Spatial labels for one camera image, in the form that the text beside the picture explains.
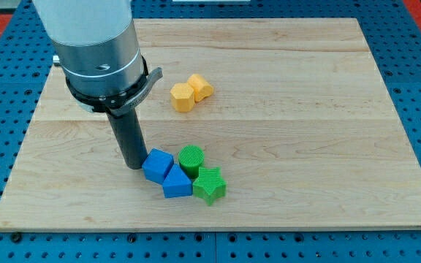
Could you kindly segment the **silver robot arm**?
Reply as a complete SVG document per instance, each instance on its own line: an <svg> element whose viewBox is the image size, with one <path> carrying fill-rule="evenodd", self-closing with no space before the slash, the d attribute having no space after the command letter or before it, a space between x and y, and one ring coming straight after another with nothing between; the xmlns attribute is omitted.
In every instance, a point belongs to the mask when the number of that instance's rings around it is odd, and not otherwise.
<svg viewBox="0 0 421 263"><path fill-rule="evenodd" d="M146 70L130 0L34 0L72 95L103 111L134 96Z"/></svg>

